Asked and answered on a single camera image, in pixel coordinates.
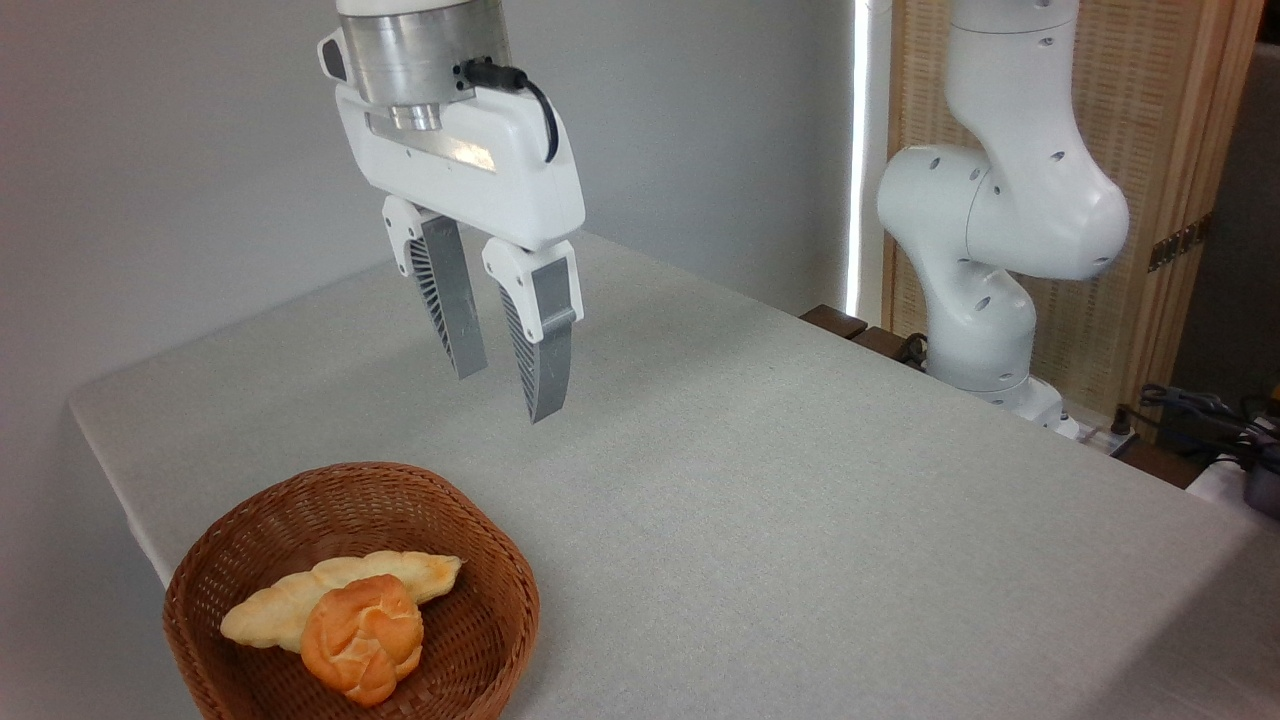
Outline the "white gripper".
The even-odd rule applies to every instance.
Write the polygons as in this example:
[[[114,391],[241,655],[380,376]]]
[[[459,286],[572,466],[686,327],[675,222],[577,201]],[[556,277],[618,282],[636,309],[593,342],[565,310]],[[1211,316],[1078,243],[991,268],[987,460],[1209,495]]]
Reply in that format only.
[[[342,29],[319,44],[317,56],[335,82],[357,168],[389,195],[383,219],[396,265],[416,284],[457,377],[488,361],[456,220],[497,237],[483,263],[500,292],[530,421],[558,413],[570,387],[572,328],[584,318],[575,251],[559,241],[582,225],[585,206],[549,97],[495,59],[448,56],[428,67],[435,127],[403,128],[390,106],[361,95]]]

